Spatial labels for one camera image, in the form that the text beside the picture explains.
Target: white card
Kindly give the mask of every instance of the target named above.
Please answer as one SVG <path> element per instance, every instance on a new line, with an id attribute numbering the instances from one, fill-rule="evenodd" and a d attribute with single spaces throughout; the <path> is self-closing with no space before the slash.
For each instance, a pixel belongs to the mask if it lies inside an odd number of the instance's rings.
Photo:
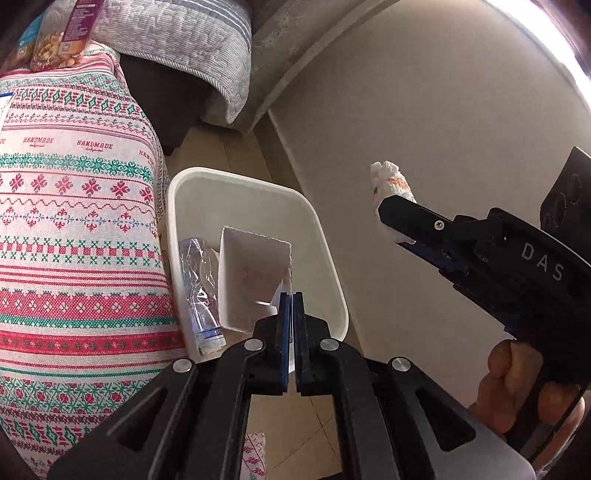
<path id="1" fill-rule="evenodd" d="M 0 132 L 4 126 L 4 120 L 6 120 L 6 115 L 10 110 L 10 104 L 13 98 L 13 93 L 0 93 Z"/>

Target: patterned fabric on floor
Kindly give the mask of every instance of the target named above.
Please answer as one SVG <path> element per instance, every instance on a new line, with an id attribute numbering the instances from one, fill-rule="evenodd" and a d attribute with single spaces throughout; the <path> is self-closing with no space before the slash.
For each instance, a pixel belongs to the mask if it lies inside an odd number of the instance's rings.
<path id="1" fill-rule="evenodd" d="M 168 177 L 115 52 L 94 44 L 75 68 L 10 72 L 5 92 L 0 424 L 45 477 L 184 355 L 157 235 Z"/>

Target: wall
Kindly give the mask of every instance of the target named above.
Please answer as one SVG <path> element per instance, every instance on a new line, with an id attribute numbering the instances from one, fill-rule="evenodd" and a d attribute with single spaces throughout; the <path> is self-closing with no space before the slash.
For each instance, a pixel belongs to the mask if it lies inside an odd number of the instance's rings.
<path id="1" fill-rule="evenodd" d="M 501 325 L 379 235 L 369 165 L 391 160 L 449 217 L 501 207 L 538 225 L 591 115 L 511 21 L 479 0 L 401 0 L 340 38 L 271 109 L 318 211 L 366 355 L 411 358 L 464 404 Z"/>

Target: silver screw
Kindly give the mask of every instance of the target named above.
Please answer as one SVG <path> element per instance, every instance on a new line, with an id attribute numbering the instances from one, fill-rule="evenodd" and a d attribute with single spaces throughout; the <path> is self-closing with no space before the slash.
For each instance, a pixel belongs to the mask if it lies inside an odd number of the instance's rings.
<path id="1" fill-rule="evenodd" d="M 408 359 L 404 358 L 403 356 L 398 356 L 392 360 L 392 368 L 398 370 L 399 372 L 407 372 L 410 370 L 410 367 L 410 361 L 408 361 Z"/>
<path id="2" fill-rule="evenodd" d="M 338 347 L 339 343 L 334 338 L 325 338 L 320 342 L 320 348 L 327 352 L 334 352 Z"/>
<path id="3" fill-rule="evenodd" d="M 244 342 L 244 348 L 249 352 L 258 352 L 262 348 L 262 340 L 258 338 L 249 338 Z"/>
<path id="4" fill-rule="evenodd" d="M 187 358 L 181 358 L 173 363 L 173 370 L 178 374 L 185 374 L 191 370 L 192 366 L 193 364 L 191 363 L 191 360 Z"/>

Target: trash can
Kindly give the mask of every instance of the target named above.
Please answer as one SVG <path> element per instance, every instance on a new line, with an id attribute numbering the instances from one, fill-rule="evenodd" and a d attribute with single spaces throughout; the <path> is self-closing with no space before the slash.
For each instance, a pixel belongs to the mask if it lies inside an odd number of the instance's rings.
<path id="1" fill-rule="evenodd" d="M 179 240 L 202 238 L 219 251 L 226 225 L 289 242 L 292 292 L 303 292 L 306 313 L 324 319 L 333 338 L 345 338 L 349 327 L 345 298 L 310 202 L 295 190 L 210 168 L 183 170 L 168 189 L 168 256 L 177 304 L 185 295 Z M 179 320 L 185 338 L 194 338 L 190 319 Z M 187 350 L 191 358 L 199 358 L 193 341 L 187 341 Z M 294 368 L 291 344 L 290 372 Z"/>

